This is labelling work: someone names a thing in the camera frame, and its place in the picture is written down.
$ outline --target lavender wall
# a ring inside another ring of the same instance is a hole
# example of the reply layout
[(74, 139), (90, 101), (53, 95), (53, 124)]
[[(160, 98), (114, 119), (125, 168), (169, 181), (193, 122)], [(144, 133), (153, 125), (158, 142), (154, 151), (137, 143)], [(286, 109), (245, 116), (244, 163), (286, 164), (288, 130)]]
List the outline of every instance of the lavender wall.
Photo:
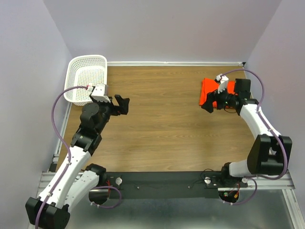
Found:
[[(71, 55), (41, 0), (0, 1), (0, 228), (24, 229), (57, 139), (51, 106)], [(66, 102), (56, 110), (62, 125)]]
[[(263, 110), (283, 135), (290, 136), (293, 148), (289, 170), (295, 194), (305, 216), (305, 1), (283, 0), (247, 62), (261, 76), (266, 95)], [(260, 98), (261, 87), (253, 79), (252, 92)]]
[(281, 0), (44, 0), (73, 57), (246, 61)]

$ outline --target white trim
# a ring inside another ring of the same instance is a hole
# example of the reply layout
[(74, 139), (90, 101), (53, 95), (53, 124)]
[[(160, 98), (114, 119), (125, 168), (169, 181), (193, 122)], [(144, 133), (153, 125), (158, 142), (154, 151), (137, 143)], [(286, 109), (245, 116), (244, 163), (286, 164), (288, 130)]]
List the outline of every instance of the white trim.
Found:
[(110, 61), (108, 66), (242, 66), (242, 62)]
[(283, 189), (283, 195), (295, 229), (305, 228), (304, 218), (293, 190)]

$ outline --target gray floor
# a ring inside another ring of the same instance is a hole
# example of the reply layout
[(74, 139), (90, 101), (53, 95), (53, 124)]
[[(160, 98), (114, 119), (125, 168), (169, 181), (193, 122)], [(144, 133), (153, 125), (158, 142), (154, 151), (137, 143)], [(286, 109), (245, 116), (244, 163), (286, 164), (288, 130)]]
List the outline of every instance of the gray floor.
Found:
[[(252, 191), (242, 191), (240, 199)], [(248, 203), (229, 206), (217, 199), (124, 200), (114, 209), (97, 209), (83, 199), (68, 229), (292, 229), (281, 190), (260, 190)]]

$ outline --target red cloth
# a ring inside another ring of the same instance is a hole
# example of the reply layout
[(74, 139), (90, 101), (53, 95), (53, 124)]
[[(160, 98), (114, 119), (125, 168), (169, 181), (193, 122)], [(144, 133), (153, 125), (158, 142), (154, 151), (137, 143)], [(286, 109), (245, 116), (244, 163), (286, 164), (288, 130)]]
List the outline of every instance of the red cloth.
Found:
[[(206, 96), (209, 92), (213, 92), (216, 89), (218, 89), (218, 83), (216, 83), (214, 80), (207, 79), (207, 78), (204, 78), (202, 80), (201, 85), (202, 86), (201, 86), (201, 94), (200, 94), (200, 101), (199, 101), (200, 106), (202, 104), (204, 104), (204, 102), (206, 101)], [(234, 94), (234, 86), (235, 86), (235, 81), (228, 82), (228, 86), (227, 86), (228, 93)], [(217, 107), (216, 102), (213, 102), (213, 107), (214, 108)]]

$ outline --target wooden surface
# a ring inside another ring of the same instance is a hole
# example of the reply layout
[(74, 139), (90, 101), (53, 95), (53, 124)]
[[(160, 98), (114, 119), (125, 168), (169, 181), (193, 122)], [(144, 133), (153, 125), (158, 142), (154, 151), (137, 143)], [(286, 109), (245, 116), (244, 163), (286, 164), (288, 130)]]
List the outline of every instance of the wooden surface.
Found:
[[(203, 78), (234, 66), (108, 67), (109, 95), (130, 98), (128, 115), (113, 116), (88, 164), (108, 171), (199, 171), (221, 169), (247, 158), (254, 138), (237, 114), (201, 109)], [(231, 73), (230, 80), (244, 78)], [(81, 107), (72, 106), (64, 139), (70, 143)], [(59, 165), (66, 155), (62, 147)]]

